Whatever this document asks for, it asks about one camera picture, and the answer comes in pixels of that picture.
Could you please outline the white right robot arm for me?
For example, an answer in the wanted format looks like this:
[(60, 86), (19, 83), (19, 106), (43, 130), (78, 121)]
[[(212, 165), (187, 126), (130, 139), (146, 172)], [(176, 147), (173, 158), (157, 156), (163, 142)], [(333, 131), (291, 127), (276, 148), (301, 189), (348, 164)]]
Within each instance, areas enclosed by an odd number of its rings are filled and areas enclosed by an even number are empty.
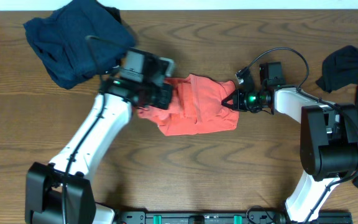
[(335, 104), (278, 85), (266, 90), (237, 89), (221, 104), (234, 111), (285, 114), (301, 125), (302, 176), (274, 223), (313, 223), (329, 194), (358, 176), (358, 121), (353, 104)]

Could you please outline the red printed t-shirt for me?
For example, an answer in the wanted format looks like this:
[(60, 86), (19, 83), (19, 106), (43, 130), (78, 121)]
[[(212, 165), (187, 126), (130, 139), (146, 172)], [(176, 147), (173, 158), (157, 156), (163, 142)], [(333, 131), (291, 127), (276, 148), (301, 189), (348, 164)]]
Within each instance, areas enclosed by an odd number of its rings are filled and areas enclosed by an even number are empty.
[(188, 75), (168, 78), (173, 86), (167, 110), (148, 106), (137, 110), (140, 118), (154, 122), (166, 136), (208, 134), (237, 128), (239, 112), (221, 102), (236, 86), (233, 81), (216, 82), (208, 77)]

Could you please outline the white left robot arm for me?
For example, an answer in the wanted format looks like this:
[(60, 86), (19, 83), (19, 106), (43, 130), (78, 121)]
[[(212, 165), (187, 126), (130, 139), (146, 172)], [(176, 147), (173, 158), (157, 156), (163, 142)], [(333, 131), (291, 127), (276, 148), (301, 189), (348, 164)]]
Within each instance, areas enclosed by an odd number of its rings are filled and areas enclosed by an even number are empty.
[(91, 188), (99, 164), (133, 107), (167, 109), (173, 87), (120, 78), (101, 82), (89, 115), (48, 164), (35, 162), (25, 185), (26, 223), (113, 223), (115, 211), (96, 203)]

